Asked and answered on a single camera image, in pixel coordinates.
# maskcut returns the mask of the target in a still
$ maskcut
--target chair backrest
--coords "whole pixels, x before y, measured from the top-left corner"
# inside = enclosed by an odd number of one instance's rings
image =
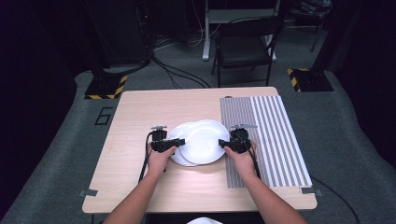
[[[219,37],[277,35],[284,22],[279,17],[255,17],[230,21],[222,26]]]

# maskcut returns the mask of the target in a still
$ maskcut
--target stack of plates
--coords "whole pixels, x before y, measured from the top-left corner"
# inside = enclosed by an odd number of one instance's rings
[[[197,166],[218,160],[224,154],[219,139],[228,141],[230,134],[221,123],[203,119],[180,124],[168,135],[168,139],[173,138],[185,139],[186,144],[171,159],[179,165]]]

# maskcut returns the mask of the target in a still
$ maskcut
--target striped mat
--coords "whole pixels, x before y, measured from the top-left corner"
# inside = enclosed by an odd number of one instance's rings
[[[221,121],[230,131],[235,124],[254,124],[247,129],[257,143],[262,181],[270,187],[312,186],[303,156],[280,96],[221,98]],[[233,161],[226,157],[228,188],[243,188]]]

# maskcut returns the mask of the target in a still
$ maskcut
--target forearm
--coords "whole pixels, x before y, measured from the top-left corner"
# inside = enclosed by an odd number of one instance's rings
[[[243,180],[265,223],[306,223],[293,207],[262,183],[259,178],[251,176]]]
[[[159,174],[148,173],[136,188],[111,212],[105,220],[105,224],[140,223],[160,177],[161,175]]]

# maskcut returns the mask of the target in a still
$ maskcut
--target human hand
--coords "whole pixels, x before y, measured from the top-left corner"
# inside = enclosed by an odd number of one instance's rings
[[[176,147],[170,147],[165,152],[158,152],[152,149],[151,143],[148,143],[148,172],[160,175],[166,168],[168,159],[175,153]]]
[[[249,149],[249,151],[253,155],[256,155],[255,154],[256,144],[251,140],[250,143],[251,143],[251,148]],[[227,155],[233,160],[233,166],[235,167],[236,172],[241,176],[242,179],[249,177],[251,175],[256,176],[253,159],[251,159],[251,156],[248,151],[239,154],[237,152],[234,152],[229,147],[224,147],[224,150],[225,153],[227,153]]]

